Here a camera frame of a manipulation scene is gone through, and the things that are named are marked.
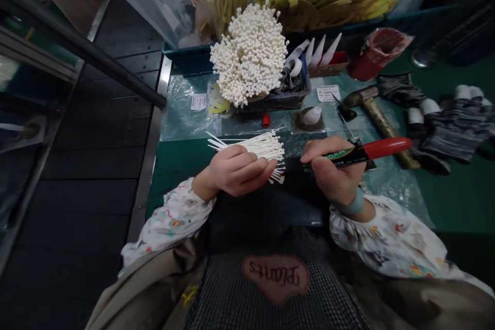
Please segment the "metal hammer head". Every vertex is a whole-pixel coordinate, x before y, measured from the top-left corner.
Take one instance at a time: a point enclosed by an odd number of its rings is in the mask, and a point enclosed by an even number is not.
[[[345,99],[342,102],[349,108],[357,107],[362,105],[362,103],[366,99],[377,97],[378,93],[379,93],[378,86],[370,85],[361,90],[356,90],[355,92],[352,92],[347,97],[345,97]]]

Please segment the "white patterned sleeve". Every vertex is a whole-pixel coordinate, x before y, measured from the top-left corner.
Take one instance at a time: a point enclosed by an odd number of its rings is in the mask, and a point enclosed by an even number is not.
[[[384,196],[365,198],[376,210],[367,223],[352,221],[330,207],[330,232],[338,246],[385,276],[458,279],[495,296],[488,285],[447,261],[443,242],[409,210]]]
[[[145,254],[179,244],[205,224],[216,199],[207,202],[199,198],[191,188],[193,179],[185,180],[164,195],[163,206],[146,221],[138,241],[122,248],[124,267]]]

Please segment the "right hand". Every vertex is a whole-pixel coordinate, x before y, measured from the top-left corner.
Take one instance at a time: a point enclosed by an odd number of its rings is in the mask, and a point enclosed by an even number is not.
[[[306,143],[301,157],[302,163],[311,163],[316,183],[330,202],[349,205],[356,197],[356,188],[365,172],[366,163],[360,162],[337,168],[324,155],[354,147],[340,137],[332,136],[323,140]]]
[[[219,151],[193,180],[192,189],[203,200],[211,200],[220,190],[232,196],[242,196],[264,185],[277,167],[278,161],[248,152],[240,145]]]

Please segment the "left hand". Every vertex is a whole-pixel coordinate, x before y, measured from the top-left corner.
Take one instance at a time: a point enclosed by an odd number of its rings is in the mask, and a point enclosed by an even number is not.
[[[264,185],[277,167],[278,161],[248,152],[240,145],[219,151],[192,182],[192,190],[201,199],[210,201],[218,191],[242,196]]]

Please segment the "brown patch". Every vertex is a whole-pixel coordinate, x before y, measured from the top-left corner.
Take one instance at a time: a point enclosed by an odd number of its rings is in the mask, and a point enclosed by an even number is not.
[[[292,296],[305,295],[309,290],[308,268],[292,255],[250,255],[242,262],[242,273],[279,307]]]

